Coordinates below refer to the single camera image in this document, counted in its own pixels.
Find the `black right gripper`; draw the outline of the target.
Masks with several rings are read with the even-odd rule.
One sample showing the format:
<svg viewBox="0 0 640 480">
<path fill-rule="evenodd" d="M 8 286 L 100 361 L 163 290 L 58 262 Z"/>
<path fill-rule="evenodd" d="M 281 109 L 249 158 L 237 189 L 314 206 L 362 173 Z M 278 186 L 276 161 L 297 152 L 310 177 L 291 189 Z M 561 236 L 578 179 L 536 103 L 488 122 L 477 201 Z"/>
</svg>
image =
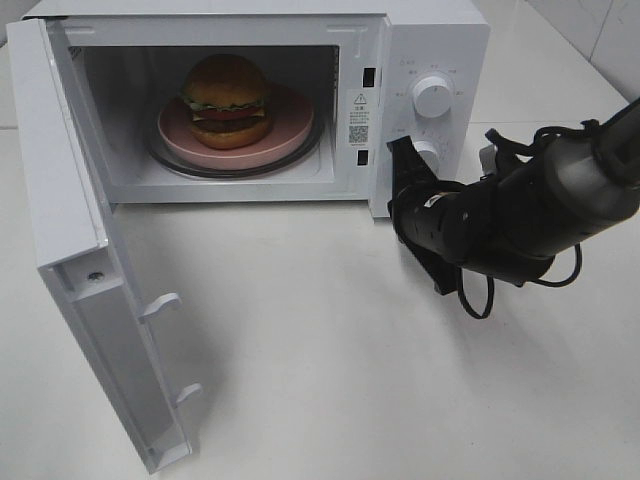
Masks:
<svg viewBox="0 0 640 480">
<path fill-rule="evenodd" d="M 457 206 L 464 185 L 438 180 L 416 150 L 411 137 L 387 143 L 392 157 L 389 213 L 397 236 L 434 282 L 440 295 L 458 291 L 460 266 L 450 250 L 465 249 L 465 231 Z"/>
</svg>

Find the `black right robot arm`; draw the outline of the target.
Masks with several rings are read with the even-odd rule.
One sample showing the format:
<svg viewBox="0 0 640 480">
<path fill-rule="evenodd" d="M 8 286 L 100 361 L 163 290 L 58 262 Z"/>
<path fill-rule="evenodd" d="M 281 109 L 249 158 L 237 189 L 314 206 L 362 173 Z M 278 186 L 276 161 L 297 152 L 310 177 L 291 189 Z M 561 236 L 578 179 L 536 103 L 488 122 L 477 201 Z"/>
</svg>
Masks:
<svg viewBox="0 0 640 480">
<path fill-rule="evenodd" d="M 483 175 L 472 184 L 439 179 L 410 137 L 389 142 L 399 240 L 434 282 L 457 290 L 466 269 L 521 286 L 555 256 L 639 209 L 639 104 L 581 128 L 548 126 L 531 144 L 487 132 Z"/>
</svg>

